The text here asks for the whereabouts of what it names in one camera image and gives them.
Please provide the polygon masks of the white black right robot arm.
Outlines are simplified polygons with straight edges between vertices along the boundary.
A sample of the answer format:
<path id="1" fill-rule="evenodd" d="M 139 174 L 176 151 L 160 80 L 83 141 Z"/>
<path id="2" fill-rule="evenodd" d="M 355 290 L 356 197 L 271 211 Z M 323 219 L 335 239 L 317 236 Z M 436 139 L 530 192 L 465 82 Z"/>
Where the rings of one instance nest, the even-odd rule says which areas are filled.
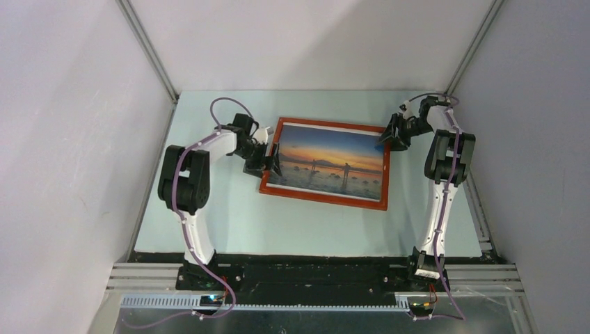
<path id="1" fill-rule="evenodd" d="M 424 176 L 429 181 L 426 225 L 404 273 L 407 286 L 415 291 L 422 291 L 444 276 L 449 214 L 459 186 L 470 173 L 476 137 L 459 126 L 454 116 L 458 102 L 444 93 L 412 97 L 392 114 L 376 142 L 391 152 L 401 152 L 410 147 L 413 137 L 433 134 L 424 165 Z"/>

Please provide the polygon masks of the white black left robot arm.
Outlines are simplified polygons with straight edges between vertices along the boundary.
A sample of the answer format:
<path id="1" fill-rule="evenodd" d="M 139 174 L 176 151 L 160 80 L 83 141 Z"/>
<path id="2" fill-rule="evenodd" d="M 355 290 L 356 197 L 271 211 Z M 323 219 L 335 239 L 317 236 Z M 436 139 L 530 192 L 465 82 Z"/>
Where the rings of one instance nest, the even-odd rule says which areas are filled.
<path id="1" fill-rule="evenodd" d="M 202 289 L 213 289 L 220 280 L 220 271 L 209 264 L 215 249 L 200 213 L 209 200 L 212 164 L 223 157 L 237 156 L 243 159 L 247 175 L 281 176 L 280 146 L 272 144 L 273 133 L 274 128 L 261 127 L 251 116 L 238 113 L 231 123 L 216 127 L 196 143 L 170 145 L 164 152 L 157 195 L 179 219 L 185 259 L 200 264 L 193 272 L 193 281 Z"/>

